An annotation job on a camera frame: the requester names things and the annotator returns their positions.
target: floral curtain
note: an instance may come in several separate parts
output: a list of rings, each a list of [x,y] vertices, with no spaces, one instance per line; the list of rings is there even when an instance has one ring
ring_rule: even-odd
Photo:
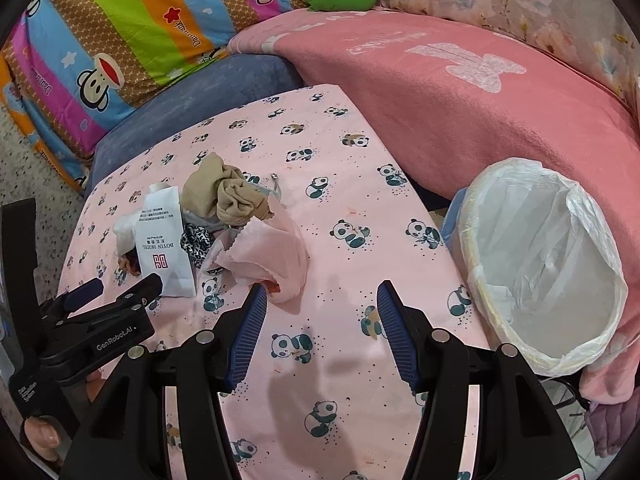
[[[507,34],[613,91],[638,116],[640,47],[612,0],[380,0]]]

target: metal screw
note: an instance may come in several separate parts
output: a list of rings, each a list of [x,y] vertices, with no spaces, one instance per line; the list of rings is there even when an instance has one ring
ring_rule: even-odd
[[[129,351],[127,352],[127,355],[131,359],[137,359],[139,357],[142,357],[144,354],[145,354],[145,347],[140,345],[132,346],[131,348],[129,348]]]
[[[211,343],[214,337],[211,330],[203,330],[196,336],[196,341],[201,345],[206,345],[207,343]]]
[[[431,337],[433,337],[438,343],[446,343],[449,340],[449,332],[446,330],[442,330],[441,328],[437,328],[433,332],[431,332]]]
[[[514,345],[507,343],[506,345],[502,345],[502,353],[507,357],[516,357],[516,355],[518,355],[518,349]]]

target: blue-gray fabric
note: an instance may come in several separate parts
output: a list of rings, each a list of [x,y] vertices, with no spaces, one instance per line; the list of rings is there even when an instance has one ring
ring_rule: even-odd
[[[151,99],[98,142],[86,193],[132,158],[189,126],[302,86],[296,69],[281,57],[237,54],[212,63]]]

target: purple stripe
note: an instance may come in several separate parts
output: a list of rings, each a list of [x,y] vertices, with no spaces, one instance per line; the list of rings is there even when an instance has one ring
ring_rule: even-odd
[[[89,116],[32,47],[24,18],[15,29],[12,46],[15,58],[36,95],[69,136],[82,149],[92,153],[107,131]]]
[[[261,22],[280,14],[280,6],[277,0],[271,0],[267,5],[261,5],[255,0],[247,0],[247,3],[255,10]]]

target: red star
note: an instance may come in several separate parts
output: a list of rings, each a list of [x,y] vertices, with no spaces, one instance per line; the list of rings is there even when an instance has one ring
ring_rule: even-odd
[[[173,23],[180,20],[180,11],[181,9],[174,9],[173,7],[169,7],[169,10],[164,15],[167,23]]]

